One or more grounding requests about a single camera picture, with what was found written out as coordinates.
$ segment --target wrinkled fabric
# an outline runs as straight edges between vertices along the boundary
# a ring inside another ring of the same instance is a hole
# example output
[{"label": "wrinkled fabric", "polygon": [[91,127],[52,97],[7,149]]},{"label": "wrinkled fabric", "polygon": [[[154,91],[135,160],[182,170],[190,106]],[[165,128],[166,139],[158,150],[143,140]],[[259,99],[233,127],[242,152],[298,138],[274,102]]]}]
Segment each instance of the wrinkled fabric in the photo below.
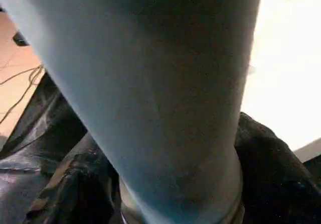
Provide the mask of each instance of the wrinkled fabric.
[{"label": "wrinkled fabric", "polygon": [[0,223],[21,223],[61,160],[86,133],[45,74],[0,152]]},{"label": "wrinkled fabric", "polygon": [[241,113],[235,147],[254,223],[321,223],[317,181],[272,130]]}]

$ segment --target floor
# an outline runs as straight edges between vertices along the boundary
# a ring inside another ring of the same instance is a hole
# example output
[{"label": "floor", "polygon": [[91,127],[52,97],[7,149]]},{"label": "floor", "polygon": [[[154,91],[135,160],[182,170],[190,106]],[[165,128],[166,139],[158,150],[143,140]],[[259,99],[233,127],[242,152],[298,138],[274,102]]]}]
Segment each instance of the floor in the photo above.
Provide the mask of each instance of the floor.
[{"label": "floor", "polygon": [[[272,128],[301,161],[321,154],[321,0],[262,0],[242,110]],[[16,29],[0,13],[0,82],[37,67],[31,47],[12,41]],[[0,85],[0,119],[27,88],[29,73]],[[0,125],[7,137],[33,91]]]},{"label": "floor", "polygon": [[[5,13],[0,13],[0,82],[7,78],[37,67],[40,60],[33,53],[31,47],[18,47],[12,37],[16,28]],[[21,74],[12,80],[0,85],[0,120],[8,109],[15,104],[29,85],[28,77],[31,71]],[[2,124],[0,124],[0,149],[16,125],[20,115],[25,109],[36,86],[33,85],[23,100],[13,109]]]}]

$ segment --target cable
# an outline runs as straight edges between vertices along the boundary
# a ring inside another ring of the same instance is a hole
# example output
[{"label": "cable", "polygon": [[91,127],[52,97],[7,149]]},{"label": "cable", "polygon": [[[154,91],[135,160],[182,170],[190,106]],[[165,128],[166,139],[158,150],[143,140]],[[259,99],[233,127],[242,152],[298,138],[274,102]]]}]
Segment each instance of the cable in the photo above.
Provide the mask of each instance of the cable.
[{"label": "cable", "polygon": [[35,80],[37,79],[37,77],[40,75],[40,73],[42,72],[42,70],[44,69],[44,67],[42,65],[20,72],[10,78],[8,78],[7,80],[5,80],[4,82],[2,82],[0,85],[3,85],[5,82],[8,82],[9,80],[13,79],[14,77],[19,76],[22,73],[28,72],[28,71],[32,71],[31,74],[29,75],[29,79],[31,80],[29,83],[29,86],[27,87],[26,91],[22,94],[22,96],[20,97],[20,99],[14,104],[12,105],[9,110],[6,112],[5,116],[0,120],[0,125],[5,121],[5,119],[9,116],[9,114],[12,112],[12,110],[22,101],[22,99],[24,99],[24,97],[26,96],[27,92],[29,91],[29,89],[34,85]]},{"label": "cable", "polygon": [[21,74],[23,74],[23,73],[26,73],[26,72],[29,72],[29,71],[32,71],[32,70],[35,70],[35,69],[39,69],[40,67],[41,67],[41,65],[38,66],[38,67],[30,68],[30,69],[28,69],[28,70],[19,72],[19,73],[13,75],[13,76],[7,78],[5,81],[0,82],[0,86],[1,86],[1,85],[4,85],[6,82],[10,81],[11,79],[13,79],[13,78],[15,78],[15,77],[18,77],[19,75],[21,75]]}]

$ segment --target black object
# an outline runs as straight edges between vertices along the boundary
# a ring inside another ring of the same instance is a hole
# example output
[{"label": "black object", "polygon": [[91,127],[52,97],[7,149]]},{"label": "black object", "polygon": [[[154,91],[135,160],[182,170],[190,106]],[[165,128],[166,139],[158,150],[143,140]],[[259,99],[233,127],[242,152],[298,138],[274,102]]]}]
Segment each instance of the black object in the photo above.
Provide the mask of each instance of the black object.
[{"label": "black object", "polygon": [[16,43],[16,45],[19,47],[24,47],[29,45],[20,32],[17,32],[14,35],[14,37],[12,37],[12,39]]},{"label": "black object", "polygon": [[[317,182],[269,128],[242,113],[236,150],[244,224],[321,222]],[[0,152],[0,223],[122,223],[117,182],[45,74]]]}]

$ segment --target shiny black fabric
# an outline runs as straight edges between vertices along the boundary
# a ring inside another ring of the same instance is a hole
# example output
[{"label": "shiny black fabric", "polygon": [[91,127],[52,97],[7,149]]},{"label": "shiny black fabric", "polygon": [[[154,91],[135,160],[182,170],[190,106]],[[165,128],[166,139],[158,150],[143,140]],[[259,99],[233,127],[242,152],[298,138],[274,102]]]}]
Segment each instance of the shiny black fabric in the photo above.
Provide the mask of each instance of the shiny black fabric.
[{"label": "shiny black fabric", "polygon": [[[321,223],[318,183],[273,131],[241,113],[235,147],[243,223]],[[0,152],[0,190],[0,223],[122,223],[117,173],[47,75]]]},{"label": "shiny black fabric", "polygon": [[21,223],[58,164],[86,133],[48,75],[0,152],[0,223]]}]

